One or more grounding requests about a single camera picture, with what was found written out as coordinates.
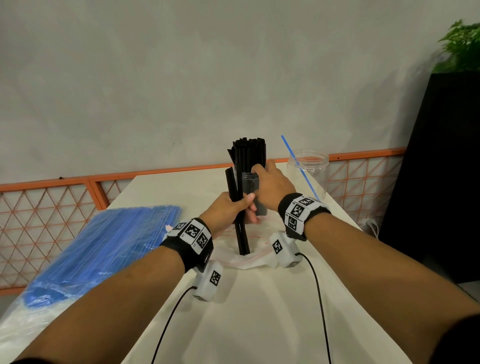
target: pack of blue straws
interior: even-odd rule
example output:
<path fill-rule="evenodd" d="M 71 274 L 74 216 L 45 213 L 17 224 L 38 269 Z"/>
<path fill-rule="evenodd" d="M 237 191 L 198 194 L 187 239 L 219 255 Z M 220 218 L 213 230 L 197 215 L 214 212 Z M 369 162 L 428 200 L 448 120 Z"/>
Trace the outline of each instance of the pack of blue straws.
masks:
<path fill-rule="evenodd" d="M 79 298 L 157 248 L 180 218 L 178 206 L 105 210 L 93 217 L 68 248 L 24 290 L 26 307 Z"/>

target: black wristband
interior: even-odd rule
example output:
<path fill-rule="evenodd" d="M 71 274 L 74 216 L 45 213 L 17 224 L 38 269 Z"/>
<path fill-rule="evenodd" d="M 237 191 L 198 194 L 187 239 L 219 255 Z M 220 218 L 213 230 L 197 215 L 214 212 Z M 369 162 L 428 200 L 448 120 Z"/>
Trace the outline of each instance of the black wristband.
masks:
<path fill-rule="evenodd" d="M 185 266 L 185 273 L 197 267 L 203 272 L 213 252 L 212 234 L 199 218 L 179 222 L 166 235 L 161 246 L 175 250 Z"/>
<path fill-rule="evenodd" d="M 307 240 L 303 231 L 305 223 L 322 212 L 331 214 L 326 204 L 299 193 L 286 195 L 278 204 L 287 236 L 302 241 Z"/>

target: clear plastic jar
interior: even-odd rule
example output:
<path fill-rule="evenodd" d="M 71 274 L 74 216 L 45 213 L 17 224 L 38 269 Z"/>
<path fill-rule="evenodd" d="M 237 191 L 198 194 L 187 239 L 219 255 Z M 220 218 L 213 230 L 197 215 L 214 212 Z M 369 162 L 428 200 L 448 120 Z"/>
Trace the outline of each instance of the clear plastic jar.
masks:
<path fill-rule="evenodd" d="M 237 183 L 237 172 L 235 171 L 235 169 L 233 170 L 235 173 L 235 183 Z M 258 190 L 260 186 L 260 180 L 258 179 L 258 174 L 243 172 L 241 174 L 241 185 L 244 193 L 249 194 L 249 193 L 255 192 L 256 190 Z M 253 202 L 257 207 L 257 211 L 255 211 L 255 214 L 257 216 L 265 216 L 267 214 L 267 208 L 264 205 L 262 205 L 260 202 L 258 202 L 257 197 L 255 197 Z"/>
<path fill-rule="evenodd" d="M 297 185 L 304 183 L 304 174 L 313 177 L 317 183 L 310 183 L 308 195 L 324 200 L 328 184 L 328 153 L 295 149 L 293 154 L 295 157 L 290 156 L 287 164 L 288 179 Z"/>

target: white wall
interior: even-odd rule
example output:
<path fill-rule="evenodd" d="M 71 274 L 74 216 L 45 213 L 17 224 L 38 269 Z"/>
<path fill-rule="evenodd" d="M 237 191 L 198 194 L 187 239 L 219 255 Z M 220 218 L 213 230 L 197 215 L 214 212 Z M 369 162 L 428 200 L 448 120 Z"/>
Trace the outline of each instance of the white wall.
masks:
<path fill-rule="evenodd" d="M 0 183 L 405 146 L 478 0 L 0 0 Z"/>

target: forearm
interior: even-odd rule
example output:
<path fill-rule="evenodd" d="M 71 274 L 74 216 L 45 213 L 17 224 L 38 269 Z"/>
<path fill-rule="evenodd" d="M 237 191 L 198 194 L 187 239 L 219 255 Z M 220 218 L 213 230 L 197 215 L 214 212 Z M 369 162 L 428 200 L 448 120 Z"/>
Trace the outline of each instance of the forearm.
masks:
<path fill-rule="evenodd" d="M 305 234 L 414 364 L 428 362 L 455 322 L 480 313 L 453 283 L 330 214 L 309 220 Z"/>
<path fill-rule="evenodd" d="M 184 274 L 159 247 L 107 279 L 57 317 L 18 357 L 55 364 L 120 363 Z"/>

